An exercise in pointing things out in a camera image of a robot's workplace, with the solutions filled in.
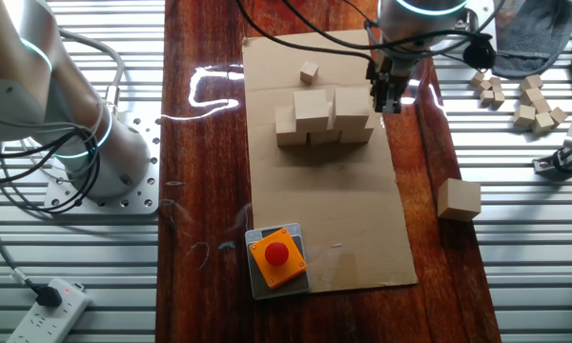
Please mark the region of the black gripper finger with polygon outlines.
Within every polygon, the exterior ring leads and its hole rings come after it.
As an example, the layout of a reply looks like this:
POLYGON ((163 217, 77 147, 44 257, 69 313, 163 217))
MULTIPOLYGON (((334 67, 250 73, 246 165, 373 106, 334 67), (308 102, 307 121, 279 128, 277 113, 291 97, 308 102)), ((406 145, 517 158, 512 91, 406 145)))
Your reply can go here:
POLYGON ((375 112, 401 113, 401 92, 395 86, 378 87, 375 94, 375 112))
POLYGON ((376 107, 376 80, 377 80, 377 73, 376 73, 376 65, 375 64, 368 64, 366 69, 366 76, 365 78, 370 83, 370 96, 371 96, 371 103, 372 109, 376 107))

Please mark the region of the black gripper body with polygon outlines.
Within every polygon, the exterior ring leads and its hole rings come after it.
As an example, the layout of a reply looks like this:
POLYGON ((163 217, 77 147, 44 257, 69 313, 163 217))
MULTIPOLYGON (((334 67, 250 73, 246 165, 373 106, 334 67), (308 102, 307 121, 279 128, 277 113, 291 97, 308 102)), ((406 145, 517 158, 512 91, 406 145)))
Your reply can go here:
POLYGON ((369 80, 383 81, 388 86, 394 86, 404 91, 414 72, 414 61, 387 54, 383 50, 375 50, 374 66, 369 66, 369 80))

